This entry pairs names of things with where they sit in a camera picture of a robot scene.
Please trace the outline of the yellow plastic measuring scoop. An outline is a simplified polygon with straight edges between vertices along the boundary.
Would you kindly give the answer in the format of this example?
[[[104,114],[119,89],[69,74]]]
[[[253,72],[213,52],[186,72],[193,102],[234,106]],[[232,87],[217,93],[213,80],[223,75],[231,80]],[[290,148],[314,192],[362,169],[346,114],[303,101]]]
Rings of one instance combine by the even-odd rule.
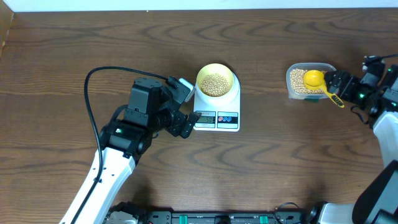
[[[327,92],[324,73],[319,70],[309,70],[304,76],[304,85],[309,90],[321,90],[340,108],[344,108],[343,101],[334,93]]]

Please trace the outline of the pale yellow upturned bowl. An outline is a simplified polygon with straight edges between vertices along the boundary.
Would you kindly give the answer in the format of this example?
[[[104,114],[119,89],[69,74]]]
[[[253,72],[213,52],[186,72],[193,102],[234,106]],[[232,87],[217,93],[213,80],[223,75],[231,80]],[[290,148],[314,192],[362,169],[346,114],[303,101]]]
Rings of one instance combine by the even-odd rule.
[[[234,75],[225,65],[205,65],[197,75],[196,96],[212,106],[226,105],[233,98]]]

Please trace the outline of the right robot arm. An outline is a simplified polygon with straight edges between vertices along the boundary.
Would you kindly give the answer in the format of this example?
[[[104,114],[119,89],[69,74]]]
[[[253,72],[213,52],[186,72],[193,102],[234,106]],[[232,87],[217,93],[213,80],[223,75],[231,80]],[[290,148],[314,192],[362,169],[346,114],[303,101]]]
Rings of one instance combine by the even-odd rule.
[[[375,63],[362,78],[344,71],[327,72],[326,92],[342,104],[350,102],[367,115],[384,168],[354,204],[323,202],[314,206],[308,223],[397,224],[397,65]]]

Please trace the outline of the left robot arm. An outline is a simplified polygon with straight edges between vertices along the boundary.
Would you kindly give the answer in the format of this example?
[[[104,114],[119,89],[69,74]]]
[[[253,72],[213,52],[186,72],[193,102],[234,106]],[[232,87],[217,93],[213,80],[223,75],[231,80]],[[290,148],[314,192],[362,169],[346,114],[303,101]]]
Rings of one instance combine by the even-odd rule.
[[[101,149],[61,222],[102,223],[154,134],[164,129],[175,137],[189,137],[200,114],[185,115],[180,107],[194,92],[195,87],[183,78],[169,77],[165,83],[135,80],[128,105],[120,106],[102,128]]]

